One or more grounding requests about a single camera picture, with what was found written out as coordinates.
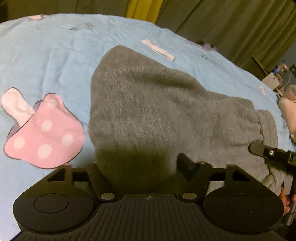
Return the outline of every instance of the metal screw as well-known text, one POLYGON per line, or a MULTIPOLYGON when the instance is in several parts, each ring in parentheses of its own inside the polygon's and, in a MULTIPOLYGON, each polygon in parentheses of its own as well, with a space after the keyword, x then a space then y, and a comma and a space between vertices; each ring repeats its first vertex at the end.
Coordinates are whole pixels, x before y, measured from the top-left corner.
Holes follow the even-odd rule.
POLYGON ((187 199, 187 200, 193 200, 193 199, 196 199, 197 198, 197 195, 195 193, 192 193, 192 192, 186 192, 182 195, 182 197, 184 199, 187 199))
POLYGON ((115 198, 115 195, 113 193, 106 192, 101 195, 101 198, 104 200, 112 200, 113 198, 115 198))

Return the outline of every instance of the blue bed sheet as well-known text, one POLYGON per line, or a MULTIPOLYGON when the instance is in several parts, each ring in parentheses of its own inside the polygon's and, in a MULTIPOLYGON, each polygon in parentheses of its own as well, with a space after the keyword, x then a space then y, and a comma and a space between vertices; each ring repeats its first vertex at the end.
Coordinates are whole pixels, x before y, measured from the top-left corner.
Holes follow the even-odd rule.
MULTIPOLYGON (((94 148, 87 134, 90 80, 102 56, 116 45, 184 71, 209 91, 250 99, 256 109, 268 110, 274 116, 279 148, 295 151, 276 103, 277 96, 271 89, 219 53, 207 53, 170 30, 138 20, 78 14, 57 14, 42 20, 21 18, 0 24, 0 96, 15 87, 33 106, 48 93, 59 94, 69 111, 82 122, 86 135, 82 151, 70 162, 73 167, 94 162, 94 148), (81 29, 84 23, 88 27, 81 29), (77 26, 80 30, 70 30, 77 26), (141 43, 143 39, 151 40, 176 59, 170 62, 156 54, 141 43)), ((1 109, 0 146, 4 146, 14 124, 1 109)), ((14 200, 51 171, 10 159, 0 152, 1 241, 10 240, 19 232, 12 213, 14 200)))

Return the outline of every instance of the pink mushroom with white dots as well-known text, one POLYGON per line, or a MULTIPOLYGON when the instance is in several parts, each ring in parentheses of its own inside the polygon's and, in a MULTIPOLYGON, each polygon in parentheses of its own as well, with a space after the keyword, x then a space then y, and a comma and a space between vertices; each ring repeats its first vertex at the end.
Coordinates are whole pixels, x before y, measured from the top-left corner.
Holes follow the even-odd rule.
POLYGON ((17 89, 10 88, 1 105, 20 127, 4 146, 7 156, 51 169, 71 161, 81 151, 83 126, 59 95, 47 94, 35 111, 17 89))

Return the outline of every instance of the human hand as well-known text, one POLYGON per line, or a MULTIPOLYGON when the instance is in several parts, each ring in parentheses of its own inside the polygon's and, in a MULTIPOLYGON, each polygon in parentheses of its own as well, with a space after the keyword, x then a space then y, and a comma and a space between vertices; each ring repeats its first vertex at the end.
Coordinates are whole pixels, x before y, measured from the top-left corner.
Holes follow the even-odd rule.
MULTIPOLYGON (((285 196, 285 189, 282 187, 281 188, 281 194, 279 195, 279 198, 284 204, 285 210, 284 210, 284 215, 287 214, 290 211, 290 198, 288 196, 285 196)), ((296 194, 293 195, 292 197, 292 202, 296 203, 296 194)))

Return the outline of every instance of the gray garment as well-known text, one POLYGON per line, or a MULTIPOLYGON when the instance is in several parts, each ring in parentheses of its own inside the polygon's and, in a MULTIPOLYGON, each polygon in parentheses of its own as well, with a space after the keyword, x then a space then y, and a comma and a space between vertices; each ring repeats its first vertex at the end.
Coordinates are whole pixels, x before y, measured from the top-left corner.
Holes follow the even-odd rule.
MULTIPOLYGON (((282 164, 248 151, 254 141, 278 146, 270 112, 209 92, 123 46, 107 52, 93 74, 89 136, 100 171, 122 192, 178 193, 185 182, 180 152, 214 167, 236 164, 277 195, 286 175, 282 164)), ((222 185, 212 182, 208 192, 222 185)))

